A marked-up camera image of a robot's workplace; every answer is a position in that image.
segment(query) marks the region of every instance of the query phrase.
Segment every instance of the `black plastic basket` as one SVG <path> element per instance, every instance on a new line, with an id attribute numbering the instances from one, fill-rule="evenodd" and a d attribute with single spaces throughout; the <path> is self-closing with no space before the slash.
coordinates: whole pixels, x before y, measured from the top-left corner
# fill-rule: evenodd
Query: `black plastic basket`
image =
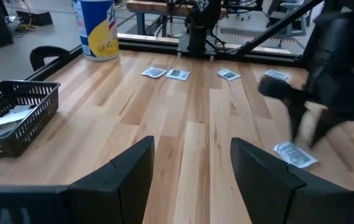
<path id="1" fill-rule="evenodd" d="M 16 105 L 35 105 L 17 127 L 0 137 L 0 157 L 20 156 L 58 110 L 59 83 L 0 82 L 0 117 Z"/>

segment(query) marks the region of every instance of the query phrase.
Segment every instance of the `wooden tabletop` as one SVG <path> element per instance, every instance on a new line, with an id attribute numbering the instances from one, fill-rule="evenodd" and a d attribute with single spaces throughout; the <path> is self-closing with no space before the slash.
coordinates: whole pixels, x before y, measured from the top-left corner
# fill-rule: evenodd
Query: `wooden tabletop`
<path id="1" fill-rule="evenodd" d="M 186 82 L 142 76 L 150 66 L 191 74 Z M 242 77 L 227 82 L 216 75 L 223 68 Z M 0 184 L 69 184 L 153 135 L 144 223 L 250 223 L 230 141 L 239 137 L 276 156 L 273 146 L 289 139 L 285 107 L 257 92 L 268 69 L 290 73 L 296 87 L 307 76 L 296 68 L 142 52 L 120 51 L 108 62 L 80 56 L 48 78 L 62 84 L 58 113 L 21 157 L 0 159 Z M 301 145 L 321 109 L 308 107 Z M 354 123 L 335 128 L 309 153 L 319 160 L 309 172 L 354 190 Z"/>
<path id="2" fill-rule="evenodd" d="M 147 13 L 165 13 L 169 11 L 169 7 L 165 2 L 154 2 L 154 1 L 142 1 L 142 0 L 128 0 L 126 3 L 127 9 L 131 12 L 147 12 Z M 176 16 L 186 16 L 189 14 L 192 6 L 176 6 L 174 10 L 174 15 Z M 221 9 L 220 19 L 226 16 L 226 9 Z"/>

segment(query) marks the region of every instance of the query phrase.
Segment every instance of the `disinfecting wipes container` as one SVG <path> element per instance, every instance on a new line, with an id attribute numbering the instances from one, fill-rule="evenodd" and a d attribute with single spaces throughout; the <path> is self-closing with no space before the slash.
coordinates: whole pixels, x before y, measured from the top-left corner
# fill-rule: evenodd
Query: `disinfecting wipes container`
<path id="1" fill-rule="evenodd" d="M 76 0 L 83 54 L 90 60 L 111 60 L 119 54 L 114 0 Z"/>

